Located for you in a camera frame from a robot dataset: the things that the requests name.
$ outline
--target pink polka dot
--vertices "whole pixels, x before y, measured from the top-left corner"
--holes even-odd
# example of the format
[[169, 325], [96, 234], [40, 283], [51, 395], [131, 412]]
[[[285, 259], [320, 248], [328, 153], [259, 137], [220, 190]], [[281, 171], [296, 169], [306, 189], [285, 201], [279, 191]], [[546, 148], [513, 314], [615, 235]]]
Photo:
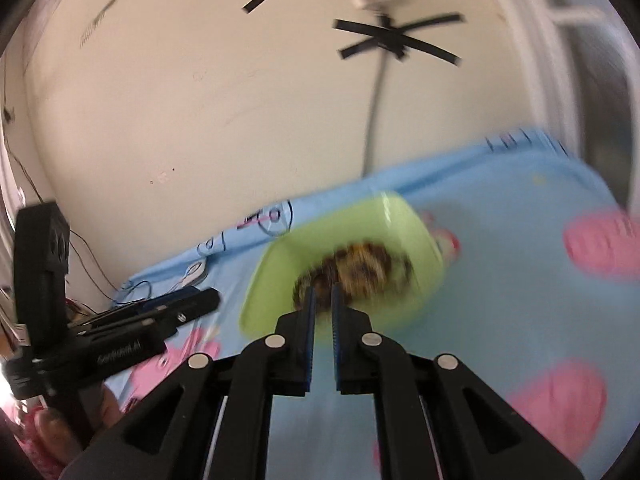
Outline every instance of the pink polka dot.
[[640, 222], [622, 210], [572, 222], [564, 231], [564, 246], [585, 272], [640, 280]]
[[373, 446], [373, 463], [376, 465], [376, 469], [380, 471], [380, 446], [377, 443]]
[[529, 424], [574, 462], [593, 441], [606, 403], [601, 375], [576, 362], [553, 368], [510, 399]]

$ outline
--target pink fabric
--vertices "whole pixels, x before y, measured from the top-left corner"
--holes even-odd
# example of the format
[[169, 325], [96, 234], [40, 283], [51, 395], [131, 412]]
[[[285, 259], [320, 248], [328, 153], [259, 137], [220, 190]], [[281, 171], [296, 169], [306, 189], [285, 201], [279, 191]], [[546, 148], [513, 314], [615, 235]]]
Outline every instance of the pink fabric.
[[376, 469], [380, 471], [380, 446], [377, 443], [373, 445], [373, 463], [376, 465]]
[[436, 218], [430, 211], [421, 211], [419, 215], [425, 227], [430, 231], [431, 236], [436, 240], [445, 263], [450, 265], [455, 262], [460, 256], [460, 241], [458, 237], [448, 229], [438, 228]]
[[640, 222], [622, 210], [572, 222], [564, 231], [564, 246], [585, 272], [640, 280]]
[[152, 357], [137, 365], [130, 377], [133, 392], [127, 402], [127, 409], [130, 409], [136, 400], [142, 399], [158, 386], [165, 377], [193, 354], [198, 346], [200, 346], [200, 352], [208, 354], [215, 359], [220, 352], [219, 343], [213, 340], [203, 342], [202, 339], [202, 330], [196, 328], [191, 331], [182, 348], [176, 348], [169, 344], [166, 346], [164, 354]]
[[58, 480], [65, 467], [49, 454], [36, 430], [35, 415], [42, 409], [37, 406], [25, 415], [24, 440], [18, 440], [18, 444], [44, 480]]
[[607, 403], [607, 388], [594, 368], [569, 362], [532, 381], [509, 402], [576, 462], [596, 435]]

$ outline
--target black bracket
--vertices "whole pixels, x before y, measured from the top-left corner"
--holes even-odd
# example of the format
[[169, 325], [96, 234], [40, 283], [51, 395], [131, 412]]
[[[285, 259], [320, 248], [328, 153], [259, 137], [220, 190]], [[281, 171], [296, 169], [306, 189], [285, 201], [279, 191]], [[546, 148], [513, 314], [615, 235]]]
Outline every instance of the black bracket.
[[378, 16], [378, 21], [380, 24], [379, 27], [375, 25], [366, 25], [365, 23], [335, 20], [334, 28], [338, 30], [345, 30], [347, 32], [354, 32], [355, 34], [370, 36], [368, 40], [361, 41], [339, 50], [338, 52], [342, 59], [347, 59], [348, 57], [354, 56], [354, 54], [359, 54], [372, 48], [380, 47], [394, 54], [398, 60], [402, 60], [404, 58], [408, 48], [413, 48], [449, 63], [457, 64], [460, 61], [460, 58], [455, 54], [432, 45], [431, 43], [416, 40], [415, 38], [405, 34], [410, 30], [421, 27], [433, 27], [434, 25], [441, 25], [444, 23], [462, 23], [465, 21], [464, 16], [458, 12], [443, 14], [441, 16], [433, 16], [424, 20], [418, 20], [417, 22], [407, 23], [399, 27], [395, 27], [393, 19], [386, 14], [380, 14]]
[[[62, 480], [264, 480], [273, 396], [309, 391], [314, 317], [309, 288], [302, 310], [240, 355], [194, 354]], [[374, 396], [383, 480], [583, 480], [459, 359], [408, 354], [336, 285], [332, 321], [337, 389]]]
[[69, 225], [56, 203], [18, 212], [14, 295], [18, 322], [26, 336], [2, 368], [16, 399], [44, 396], [50, 408], [65, 415], [85, 447], [95, 428], [84, 406], [99, 405], [102, 395], [95, 385], [164, 352], [164, 340], [179, 326], [216, 310], [220, 295], [213, 288], [200, 291], [188, 286], [69, 324], [65, 306], [68, 255]]
[[281, 316], [273, 334], [240, 355], [191, 356], [62, 478], [263, 479], [273, 396], [309, 391], [314, 301], [309, 291], [302, 310]]

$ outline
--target food in bowl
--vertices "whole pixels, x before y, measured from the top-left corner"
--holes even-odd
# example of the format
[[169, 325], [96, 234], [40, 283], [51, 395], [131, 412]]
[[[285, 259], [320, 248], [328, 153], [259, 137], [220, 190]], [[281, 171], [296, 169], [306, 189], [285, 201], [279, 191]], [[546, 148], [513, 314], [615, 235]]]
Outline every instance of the food in bowl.
[[331, 310], [331, 288], [340, 283], [344, 301], [367, 300], [388, 290], [402, 291], [410, 283], [413, 267], [406, 254], [392, 255], [383, 244], [365, 240], [340, 248], [302, 274], [293, 288], [293, 303], [302, 308], [306, 290], [316, 294], [316, 312]]

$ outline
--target beige wall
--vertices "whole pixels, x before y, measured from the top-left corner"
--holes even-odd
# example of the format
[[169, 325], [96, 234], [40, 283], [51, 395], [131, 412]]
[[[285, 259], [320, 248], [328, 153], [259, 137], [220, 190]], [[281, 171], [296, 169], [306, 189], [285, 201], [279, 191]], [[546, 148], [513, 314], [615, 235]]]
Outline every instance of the beige wall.
[[[115, 280], [273, 200], [360, 176], [378, 52], [340, 60], [372, 23], [349, 0], [63, 0], [25, 74], [37, 150], [65, 215]], [[463, 58], [390, 60], [373, 168], [529, 124], [508, 28], [493, 0], [396, 0], [399, 22]]]

